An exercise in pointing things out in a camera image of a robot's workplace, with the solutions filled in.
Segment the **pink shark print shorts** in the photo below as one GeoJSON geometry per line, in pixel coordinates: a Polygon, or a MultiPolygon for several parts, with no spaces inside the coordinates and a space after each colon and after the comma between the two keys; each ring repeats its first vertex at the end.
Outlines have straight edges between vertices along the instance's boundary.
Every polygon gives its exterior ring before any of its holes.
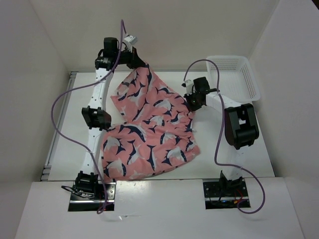
{"type": "Polygon", "coordinates": [[[105,182],[157,176],[199,155],[194,114],[149,65],[133,70],[111,100],[124,121],[111,126],[102,141],[105,182]]]}

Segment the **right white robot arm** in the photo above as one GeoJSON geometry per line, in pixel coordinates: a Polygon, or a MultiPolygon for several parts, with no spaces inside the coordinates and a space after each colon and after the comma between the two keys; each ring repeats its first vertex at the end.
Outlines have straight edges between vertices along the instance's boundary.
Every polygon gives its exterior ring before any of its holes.
{"type": "Polygon", "coordinates": [[[222,166],[219,192],[229,196],[240,188],[247,151],[259,137],[254,107],[250,103],[236,102],[216,88],[211,89],[206,77],[186,80],[182,86],[186,89],[184,97],[192,112],[207,106],[221,113],[223,129],[217,145],[225,144],[228,152],[221,160],[214,156],[214,161],[222,166]]]}

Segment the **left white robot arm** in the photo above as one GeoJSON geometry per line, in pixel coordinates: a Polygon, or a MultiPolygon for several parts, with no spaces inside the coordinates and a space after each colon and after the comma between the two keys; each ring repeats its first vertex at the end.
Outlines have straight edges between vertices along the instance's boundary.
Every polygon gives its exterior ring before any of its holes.
{"type": "Polygon", "coordinates": [[[96,198],[101,189],[98,183],[98,161],[103,133],[111,126],[111,116],[106,112],[106,98],[110,81],[117,65],[126,65],[130,69],[143,66],[134,45],[137,38],[128,35],[122,40],[125,48],[120,50],[118,40],[114,37],[104,38],[104,48],[95,59],[97,83],[88,106],[83,107],[81,114],[88,127],[88,142],[84,162],[75,179],[74,189],[88,199],[96,198]]]}

